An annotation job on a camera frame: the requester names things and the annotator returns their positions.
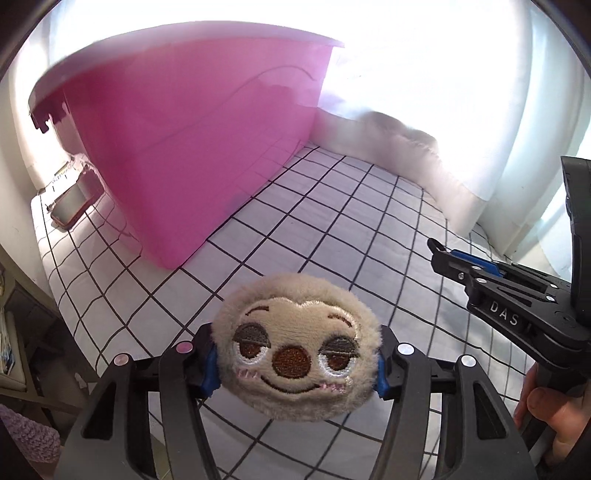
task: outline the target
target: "book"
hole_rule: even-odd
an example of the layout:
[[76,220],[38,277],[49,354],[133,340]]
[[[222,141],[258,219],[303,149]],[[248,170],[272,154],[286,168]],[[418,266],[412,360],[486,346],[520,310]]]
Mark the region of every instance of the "book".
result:
[[14,353],[8,337],[4,309],[0,309],[0,373],[10,375],[15,364]]

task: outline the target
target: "blue gripper pad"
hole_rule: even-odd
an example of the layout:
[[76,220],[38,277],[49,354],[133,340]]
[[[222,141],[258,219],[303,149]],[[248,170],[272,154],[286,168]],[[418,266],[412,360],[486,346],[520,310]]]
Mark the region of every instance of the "blue gripper pad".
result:
[[205,360],[205,376],[201,383],[201,390],[209,398],[221,385],[222,383],[220,382],[220,376],[217,370],[217,347],[213,345]]
[[378,376],[375,379],[374,390],[378,392],[378,396],[383,398],[390,386],[386,380],[386,362],[381,353],[378,353]]
[[486,273],[490,273],[491,275],[495,275],[497,277],[502,277],[503,275],[499,271],[499,268],[493,263],[483,260],[481,258],[475,257],[474,255],[470,255],[464,252],[460,252],[459,250],[452,250],[450,252],[454,257],[461,258],[462,260],[466,260],[467,262],[473,263],[478,265],[483,269]]

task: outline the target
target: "plush toy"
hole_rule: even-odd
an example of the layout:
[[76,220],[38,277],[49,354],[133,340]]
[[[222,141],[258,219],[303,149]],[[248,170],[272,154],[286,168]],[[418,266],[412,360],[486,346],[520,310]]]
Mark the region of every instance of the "plush toy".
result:
[[328,419],[372,393],[379,322],[326,280],[265,277],[227,298],[212,329],[222,385],[273,419]]

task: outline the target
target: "smartphone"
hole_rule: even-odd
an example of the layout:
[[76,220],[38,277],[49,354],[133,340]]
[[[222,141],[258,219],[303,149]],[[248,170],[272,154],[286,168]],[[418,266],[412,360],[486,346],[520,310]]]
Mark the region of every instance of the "smartphone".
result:
[[76,183],[53,203],[50,208],[51,218],[64,230],[69,230],[104,192],[96,173],[91,169],[84,169]]

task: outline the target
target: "embroidered eyebrow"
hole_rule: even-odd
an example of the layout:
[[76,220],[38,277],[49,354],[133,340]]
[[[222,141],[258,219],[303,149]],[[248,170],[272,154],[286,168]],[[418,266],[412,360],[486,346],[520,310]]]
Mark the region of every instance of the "embroidered eyebrow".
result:
[[267,305],[261,305],[259,307],[254,307],[251,310],[248,310],[248,312],[246,312],[245,316],[248,317],[252,312],[256,312],[257,310],[264,310],[265,312],[269,311],[269,307]]
[[343,317],[342,315],[339,315],[338,313],[329,313],[329,319],[339,319],[339,320],[342,320],[348,326],[350,326],[351,328],[353,328],[353,324],[351,324],[350,321],[348,321],[345,317]]

